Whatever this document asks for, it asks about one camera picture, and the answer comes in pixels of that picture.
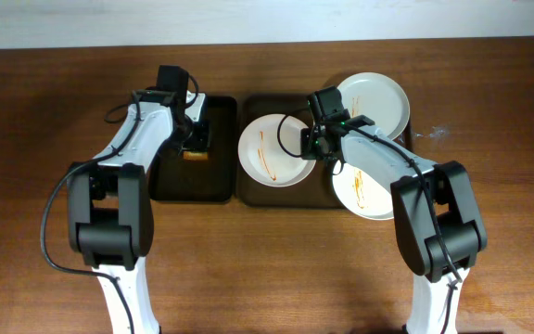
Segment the black cable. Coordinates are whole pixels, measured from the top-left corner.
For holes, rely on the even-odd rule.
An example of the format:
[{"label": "black cable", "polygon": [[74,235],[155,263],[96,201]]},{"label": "black cable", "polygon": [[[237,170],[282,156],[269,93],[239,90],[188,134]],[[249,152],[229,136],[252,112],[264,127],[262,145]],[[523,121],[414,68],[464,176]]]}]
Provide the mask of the black cable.
[{"label": "black cable", "polygon": [[195,104],[195,101],[197,101],[197,97],[199,96],[199,85],[197,84],[197,80],[195,80],[195,77],[193,75],[189,75],[189,78],[193,82],[193,86],[195,87],[195,97],[193,99],[184,105],[184,108],[187,109]]},{"label": "black cable", "polygon": [[113,113],[115,113],[117,110],[121,110],[121,109],[127,108],[127,107],[129,107],[129,103],[121,104],[120,106],[117,106],[117,107],[107,111],[107,113],[104,115],[104,122],[107,122],[109,124],[116,124],[116,123],[125,121],[125,119],[127,118],[127,112],[125,112],[124,115],[120,116],[116,120],[110,119],[109,116],[112,115]]},{"label": "black cable", "polygon": [[53,201],[55,200],[55,197],[57,196],[59,190],[63,187],[63,185],[67,183],[68,179],[72,177],[73,175],[75,175],[77,172],[81,172],[87,167],[90,167],[101,161],[105,161],[107,159],[117,156],[127,146],[131,138],[134,136],[135,131],[137,130],[137,127],[139,126],[139,122],[141,121],[141,106],[139,105],[139,98],[137,97],[137,94],[135,92],[131,93],[131,97],[132,97],[134,104],[137,107],[137,113],[135,114],[135,123],[133,124],[131,131],[129,132],[129,134],[127,134],[125,139],[122,141],[122,143],[117,148],[112,148],[112,152],[110,152],[109,154],[83,162],[80,165],[68,171],[63,177],[61,177],[61,180],[59,180],[59,182],[53,189],[53,192],[49,196],[46,202],[46,205],[44,206],[43,218],[41,220],[40,241],[41,241],[41,252],[43,253],[44,259],[46,260],[48,265],[50,265],[53,269],[56,269],[62,273],[67,273],[67,274],[97,276],[97,277],[103,277],[109,280],[110,283],[112,283],[115,290],[117,291],[117,294],[119,295],[119,299],[121,300],[122,306],[124,307],[125,312],[127,313],[127,318],[129,319],[129,327],[130,327],[131,333],[134,334],[135,333],[134,320],[131,315],[131,310],[129,309],[129,305],[127,304],[127,301],[125,300],[125,297],[122,294],[121,287],[119,287],[119,283],[118,283],[119,279],[117,277],[113,277],[108,274],[97,273],[93,271],[71,269],[71,268],[58,265],[51,259],[50,255],[48,254],[48,250],[46,249],[46,222],[48,221],[48,215],[51,212]]},{"label": "black cable", "polygon": [[449,295],[448,295],[447,301],[446,301],[447,304],[446,304],[446,316],[444,317],[444,326],[442,326],[442,330],[441,330],[440,334],[444,334],[446,332],[446,328],[448,328],[448,326],[449,326],[449,318],[451,317],[452,295],[458,289],[456,287],[458,282],[459,282],[458,280],[455,280],[455,281],[452,281],[451,283],[447,284],[447,286],[449,287]]},{"label": "black cable", "polygon": [[371,140],[373,140],[373,141],[375,141],[377,143],[380,143],[380,144],[382,144],[382,145],[384,145],[384,146],[386,146],[388,148],[391,148],[392,150],[397,152],[402,158],[404,158],[405,161],[407,161],[409,163],[410,167],[413,168],[415,170],[415,172],[417,173],[417,177],[419,178],[420,185],[421,185],[422,189],[424,190],[424,195],[426,196],[427,208],[428,208],[428,210],[430,212],[430,216],[432,217],[432,223],[434,224],[434,230],[436,231],[436,239],[438,240],[438,243],[440,245],[440,249],[442,250],[442,254],[444,255],[444,260],[447,262],[449,268],[451,269],[451,272],[454,274],[454,276],[456,277],[457,281],[458,282],[463,282],[463,279],[461,278],[461,276],[459,275],[456,267],[452,263],[451,255],[449,254],[449,250],[446,247],[446,244],[444,243],[444,238],[442,237],[442,232],[440,231],[440,226],[439,226],[439,223],[438,223],[438,218],[436,216],[436,211],[434,210],[434,202],[432,201],[432,196],[430,195],[430,190],[427,188],[426,180],[425,180],[424,176],[422,175],[422,171],[419,169],[419,167],[417,167],[417,164],[415,164],[415,161],[413,159],[409,158],[399,148],[396,148],[394,145],[390,144],[389,142],[387,142],[385,140],[381,140],[380,138],[378,138],[377,135],[370,135],[370,134],[360,130],[359,128],[357,128],[355,126],[348,125],[348,124],[335,123],[335,122],[327,122],[326,124],[338,125],[338,126],[341,126],[343,128],[355,131],[358,134],[365,136],[366,138],[369,138],[369,139],[371,139]]},{"label": "black cable", "polygon": [[[281,138],[281,135],[280,135],[280,133],[282,131],[282,124],[284,124],[284,121],[286,120],[286,118],[288,118],[292,114],[296,114],[297,112],[304,111],[304,110],[308,110],[308,107],[301,108],[301,109],[296,109],[296,110],[288,113],[286,116],[284,116],[282,118],[282,120],[279,122],[279,125],[277,125],[277,143],[279,143],[279,147],[282,148],[282,150],[285,153],[287,153],[288,156],[293,157],[293,158],[301,158],[301,155],[300,154],[294,154],[294,153],[288,151],[286,148],[284,148],[284,144],[282,143],[282,138]],[[310,136],[308,138],[307,149],[311,147],[312,134],[313,134],[313,131],[311,131],[311,134],[310,134]]]},{"label": "black cable", "polygon": [[343,167],[345,166],[345,162],[341,162],[341,168],[339,168],[339,172],[337,173],[333,173],[335,171],[335,167],[333,168],[334,171],[331,171],[331,175],[333,176],[337,176],[339,174],[341,174],[341,172],[343,172]]}]

